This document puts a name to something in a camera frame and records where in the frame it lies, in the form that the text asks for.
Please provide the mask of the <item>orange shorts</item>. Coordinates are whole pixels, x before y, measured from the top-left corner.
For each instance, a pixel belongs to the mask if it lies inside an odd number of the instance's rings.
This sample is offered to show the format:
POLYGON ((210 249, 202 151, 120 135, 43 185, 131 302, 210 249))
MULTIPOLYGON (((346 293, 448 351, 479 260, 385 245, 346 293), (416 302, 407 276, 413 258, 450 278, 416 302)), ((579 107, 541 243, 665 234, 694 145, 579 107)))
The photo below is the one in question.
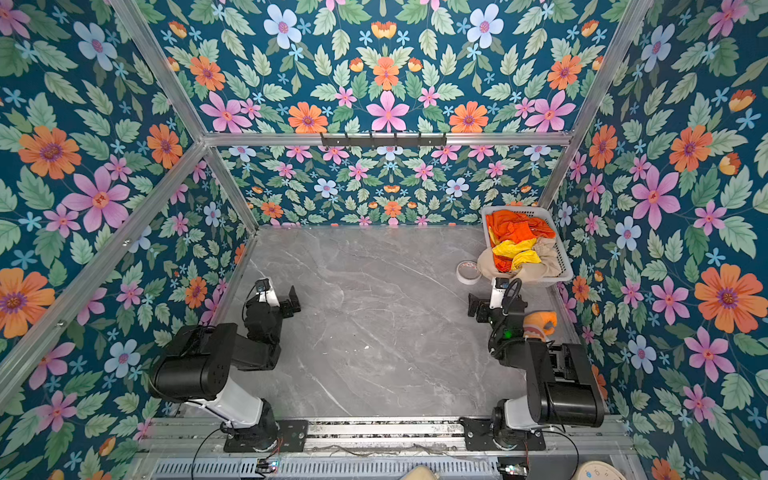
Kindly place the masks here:
POLYGON ((546 220, 510 210, 498 210, 485 216, 490 248, 502 241, 519 243, 536 238, 554 239, 556 233, 546 220))

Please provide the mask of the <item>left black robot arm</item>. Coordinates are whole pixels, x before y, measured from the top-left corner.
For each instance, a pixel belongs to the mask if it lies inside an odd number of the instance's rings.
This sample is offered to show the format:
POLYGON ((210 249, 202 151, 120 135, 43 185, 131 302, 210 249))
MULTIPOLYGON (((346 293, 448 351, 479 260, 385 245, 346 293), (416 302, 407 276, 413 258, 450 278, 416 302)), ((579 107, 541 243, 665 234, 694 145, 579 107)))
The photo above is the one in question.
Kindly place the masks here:
POLYGON ((268 400, 246 391, 231 375, 233 368, 274 370, 281 356, 283 321, 300 311, 294 288, 281 300, 268 278, 258 280, 242 309, 248 334, 239 334, 235 323, 181 328, 150 374, 151 395, 217 417, 226 453, 301 452, 309 423, 276 420, 268 400))

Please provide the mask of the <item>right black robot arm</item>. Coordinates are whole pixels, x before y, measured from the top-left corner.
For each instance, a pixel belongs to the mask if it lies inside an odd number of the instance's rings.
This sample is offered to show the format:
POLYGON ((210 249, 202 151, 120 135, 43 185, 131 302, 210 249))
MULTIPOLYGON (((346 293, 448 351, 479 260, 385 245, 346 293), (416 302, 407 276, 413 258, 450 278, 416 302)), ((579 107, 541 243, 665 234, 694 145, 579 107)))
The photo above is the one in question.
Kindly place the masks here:
POLYGON ((523 374, 524 391, 494 407, 487 434, 466 427, 471 449, 542 450, 537 432, 545 427, 591 427, 603 424, 605 405, 584 347, 554 342, 558 326, 554 311, 526 312, 520 298, 498 306, 468 296, 467 315, 490 326, 487 350, 501 366, 523 374))

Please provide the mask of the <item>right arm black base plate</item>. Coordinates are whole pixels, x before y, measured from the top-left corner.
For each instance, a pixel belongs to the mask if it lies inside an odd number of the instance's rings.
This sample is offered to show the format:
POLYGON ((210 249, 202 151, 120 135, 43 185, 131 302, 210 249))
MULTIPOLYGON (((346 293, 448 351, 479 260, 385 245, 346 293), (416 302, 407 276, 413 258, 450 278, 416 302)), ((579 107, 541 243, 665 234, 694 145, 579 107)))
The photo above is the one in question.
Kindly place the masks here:
POLYGON ((544 451, 541 434, 530 430, 513 430, 490 418, 460 417, 468 451, 544 451))

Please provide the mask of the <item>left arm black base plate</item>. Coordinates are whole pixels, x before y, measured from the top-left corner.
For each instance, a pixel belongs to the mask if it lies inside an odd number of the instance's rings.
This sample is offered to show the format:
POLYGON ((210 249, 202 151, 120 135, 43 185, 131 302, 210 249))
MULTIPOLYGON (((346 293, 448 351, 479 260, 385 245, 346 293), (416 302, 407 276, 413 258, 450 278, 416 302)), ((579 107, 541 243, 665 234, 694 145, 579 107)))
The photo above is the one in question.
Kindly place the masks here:
POLYGON ((308 438, 307 420, 268 420, 249 428, 226 429, 226 453, 302 452, 308 438))

